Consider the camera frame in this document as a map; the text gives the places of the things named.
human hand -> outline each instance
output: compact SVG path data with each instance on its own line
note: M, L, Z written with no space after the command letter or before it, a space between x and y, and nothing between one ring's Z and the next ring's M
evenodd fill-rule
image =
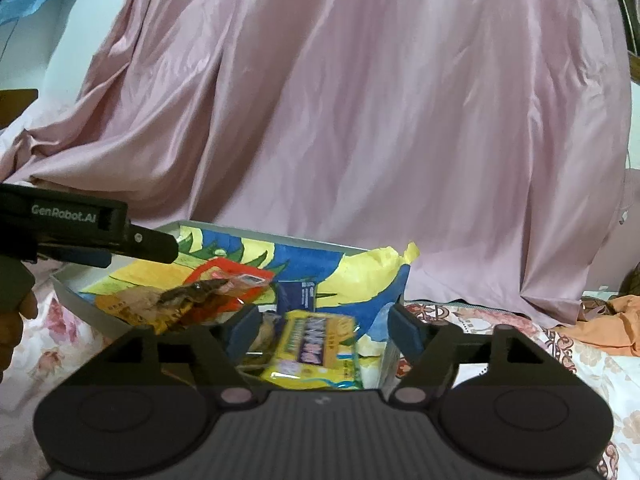
M38 317L38 300L33 292L30 292L18 310L0 314L0 382L4 371L11 364L14 348L20 344L24 325L22 318L35 319Z

pink fabric backdrop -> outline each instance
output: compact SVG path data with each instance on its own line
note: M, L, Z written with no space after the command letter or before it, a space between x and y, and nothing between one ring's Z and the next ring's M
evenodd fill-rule
M414 240L409 298L551 326L616 219L629 123L616 0L127 0L0 177L151 226Z

cardboard box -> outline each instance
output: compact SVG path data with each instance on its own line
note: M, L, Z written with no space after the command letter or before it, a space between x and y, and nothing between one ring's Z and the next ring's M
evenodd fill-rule
M274 242L286 244L294 247L319 249L325 251L336 251L346 255L359 254L364 252L363 249L340 246L335 244L326 244L322 242L313 242L300 238L291 238L286 236L277 236L264 233L257 233L243 229L234 229L228 227L220 227L204 222L181 221L173 222L159 228L159 231L171 233L175 237L180 232L180 225L207 229L219 233L226 233L241 238L252 238L253 240L263 240L265 242ZM58 295L60 303L82 319L85 323L94 327L104 336L110 339L117 339L131 329L131 326L122 320L110 316L99 308L89 303L78 292L85 287L98 282L102 278L111 274L114 270L130 264L132 258L125 256L114 256L111 265L107 269L96 269L95 267L81 266L78 264L68 264L58 272L52 275L53 287Z
M0 129L13 123L37 98L35 88L0 90Z

plastic bag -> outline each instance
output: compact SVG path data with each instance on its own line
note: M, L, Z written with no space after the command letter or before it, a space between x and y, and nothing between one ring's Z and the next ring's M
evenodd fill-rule
M276 326L279 320L280 316L272 312L264 312L262 314L262 323L258 330L258 336L251 344L240 365L238 365L239 371L252 376L259 376L269 365L278 344Z
M268 288L273 273L216 258L194 270L184 285L161 290L134 286L95 297L95 306L132 326L151 325L157 334L215 322L239 310Z
M291 390L361 389L353 317L291 310L263 380Z

